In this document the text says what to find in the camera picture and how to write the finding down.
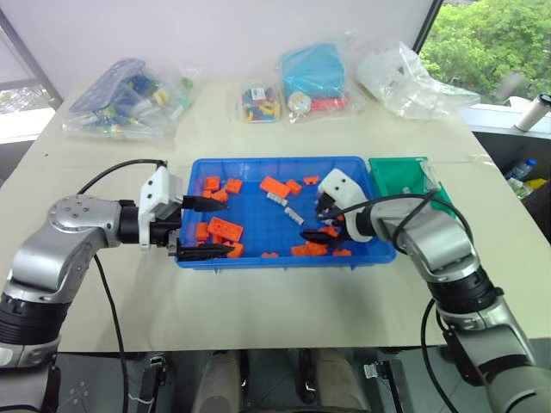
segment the green plastic tray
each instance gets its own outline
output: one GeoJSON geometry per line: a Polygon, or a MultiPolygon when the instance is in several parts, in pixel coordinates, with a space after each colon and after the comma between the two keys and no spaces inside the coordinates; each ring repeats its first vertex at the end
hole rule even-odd
{"type": "MultiPolygon", "coordinates": [[[[375,181],[375,188],[379,196],[398,195],[404,193],[404,188],[409,188],[412,194],[427,194],[424,172],[421,162],[427,157],[372,157],[369,159],[371,176],[375,181]]],[[[440,191],[435,195],[439,200],[451,203],[446,190],[440,182],[440,191]]],[[[455,216],[448,208],[436,202],[431,202],[432,207],[455,216]]]]}

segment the clear plastic bag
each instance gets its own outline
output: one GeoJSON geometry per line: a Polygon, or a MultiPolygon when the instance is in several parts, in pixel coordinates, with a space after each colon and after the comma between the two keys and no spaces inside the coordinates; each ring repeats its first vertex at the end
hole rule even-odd
{"type": "Polygon", "coordinates": [[[248,81],[234,96],[236,118],[245,123],[277,122],[282,114],[282,100],[275,82],[248,81]]]}
{"type": "Polygon", "coordinates": [[[364,106],[362,93],[348,78],[335,43],[318,43],[285,53],[280,70],[291,123],[357,112],[364,106]]]}
{"type": "Polygon", "coordinates": [[[93,139],[172,138],[195,99],[200,72],[119,60],[72,104],[63,130],[93,139]]]}
{"type": "Polygon", "coordinates": [[[383,105],[404,118],[442,118],[480,102],[478,94],[430,77],[419,56],[401,42],[364,55],[356,76],[383,105]]]}

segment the white cylinder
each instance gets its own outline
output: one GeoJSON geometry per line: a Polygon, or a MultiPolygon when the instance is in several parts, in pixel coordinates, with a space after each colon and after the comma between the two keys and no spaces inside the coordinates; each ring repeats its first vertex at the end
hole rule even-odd
{"type": "Polygon", "coordinates": [[[515,124],[521,131],[529,131],[545,114],[551,109],[551,96],[539,95],[532,101],[529,108],[523,113],[523,116],[515,124]]]}

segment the table surface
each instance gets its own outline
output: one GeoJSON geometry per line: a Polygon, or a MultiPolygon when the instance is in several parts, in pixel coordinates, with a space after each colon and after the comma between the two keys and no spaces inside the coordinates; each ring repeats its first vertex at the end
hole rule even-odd
{"type": "MultiPolygon", "coordinates": [[[[56,113],[0,189],[6,237],[0,272],[42,225],[54,201],[74,194],[105,168],[137,157],[168,159],[189,179],[201,157],[427,156],[454,204],[473,228],[493,283],[529,338],[551,336],[551,249],[479,142],[457,116],[405,120],[368,99],[360,114],[290,125],[246,125],[232,119],[235,84],[209,83],[172,142],[156,144],[71,139],[56,113]]],[[[139,199],[151,166],[120,170],[90,194],[139,199]]],[[[356,268],[262,268],[194,271],[164,249],[122,245],[99,253],[115,297],[127,351],[215,348],[369,347],[419,345],[429,291],[407,256],[356,268]]],[[[115,351],[108,301],[94,265],[61,330],[61,351],[115,351]]],[[[443,339],[430,323],[427,341],[443,339]]]]}

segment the blue plastic tray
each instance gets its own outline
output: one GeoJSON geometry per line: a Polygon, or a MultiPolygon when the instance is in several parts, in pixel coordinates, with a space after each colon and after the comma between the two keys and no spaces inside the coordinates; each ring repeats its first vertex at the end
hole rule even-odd
{"type": "Polygon", "coordinates": [[[368,243],[346,241],[342,248],[352,251],[352,256],[292,256],[291,247],[304,244],[300,232],[306,228],[325,225],[316,220],[315,204],[317,185],[302,186],[300,195],[289,194],[287,199],[305,223],[298,226],[283,208],[266,198],[259,185],[265,176],[286,182],[295,179],[302,184],[305,176],[323,179],[333,168],[339,168],[362,187],[368,198],[375,191],[365,163],[359,157],[283,157],[283,158],[235,158],[198,159],[194,162],[189,178],[188,194],[201,195],[207,176],[219,176],[220,186],[228,178],[243,181],[239,194],[229,194],[228,208],[215,213],[186,211],[182,217],[180,241],[184,246],[194,246],[195,228],[199,222],[219,217],[244,227],[239,241],[245,246],[240,258],[216,258],[209,261],[178,262],[183,268],[261,268],[261,267],[346,267],[390,262],[396,252],[390,243],[374,237],[368,243]],[[263,252],[277,252],[277,258],[262,258],[263,252]]]}

